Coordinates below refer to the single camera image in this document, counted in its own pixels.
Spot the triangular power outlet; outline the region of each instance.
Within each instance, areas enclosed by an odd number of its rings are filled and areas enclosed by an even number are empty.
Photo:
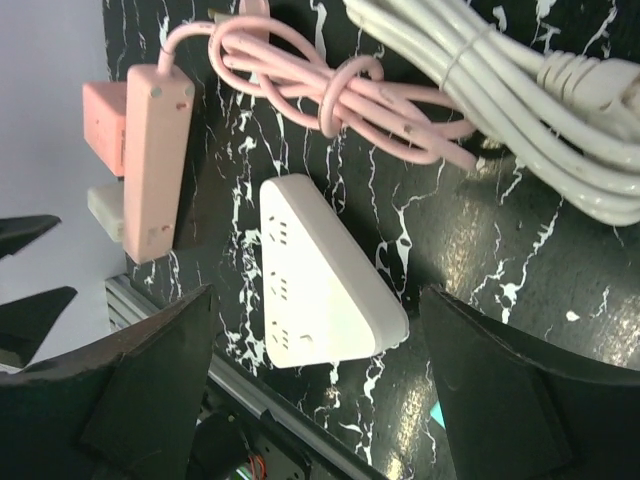
[[[260,221],[276,367],[370,357],[406,339],[406,312],[308,177],[264,182]]]

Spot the teal object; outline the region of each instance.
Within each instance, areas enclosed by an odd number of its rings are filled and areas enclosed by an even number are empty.
[[[440,402],[436,402],[436,404],[431,409],[431,418],[438,422],[438,425],[446,430],[446,427],[444,426],[444,417],[442,416],[442,409],[440,408]]]

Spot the pink cord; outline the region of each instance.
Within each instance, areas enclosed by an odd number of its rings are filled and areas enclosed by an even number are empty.
[[[265,41],[275,34],[294,46],[305,59]],[[158,70],[169,74],[175,47],[192,35],[210,35],[209,60],[218,76],[240,92],[266,97],[289,120],[333,138],[344,126],[402,160],[429,164],[443,157],[471,170],[476,158],[456,140],[475,127],[466,120],[433,123],[410,100],[455,109],[452,100],[435,88],[383,82],[381,63],[371,56],[353,57],[332,70],[314,46],[293,28],[265,16],[240,15],[223,23],[194,22],[171,32],[158,61]],[[231,70],[254,72],[258,84]],[[369,79],[358,77],[366,72]],[[308,97],[318,104],[312,117],[286,99]],[[410,145],[393,140],[403,138]]]

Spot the marble table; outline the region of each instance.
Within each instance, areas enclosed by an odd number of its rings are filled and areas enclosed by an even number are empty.
[[[235,0],[104,0],[108,66],[124,80],[154,62],[167,32],[231,11]],[[540,51],[565,49],[640,61],[634,0],[473,0],[485,18]],[[394,52],[354,28],[340,0],[272,0],[332,66],[381,59],[386,77],[426,83]],[[440,283],[498,320],[598,360],[640,368],[640,227],[595,222],[500,150],[479,168],[404,164],[354,132],[326,140],[237,94],[213,74],[206,41],[186,41],[178,65],[202,94],[192,123],[175,251],[129,265],[159,306],[203,283],[220,295],[218,347],[391,479],[455,478],[437,401],[420,289]],[[258,189],[276,175],[311,176],[406,307],[411,335],[371,359],[273,368],[265,352]]]

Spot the coiled white cable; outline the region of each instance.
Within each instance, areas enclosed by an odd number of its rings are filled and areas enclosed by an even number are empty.
[[[352,22],[427,74],[577,208],[609,225],[640,221],[640,66],[545,58],[488,30],[463,0],[344,3]]]

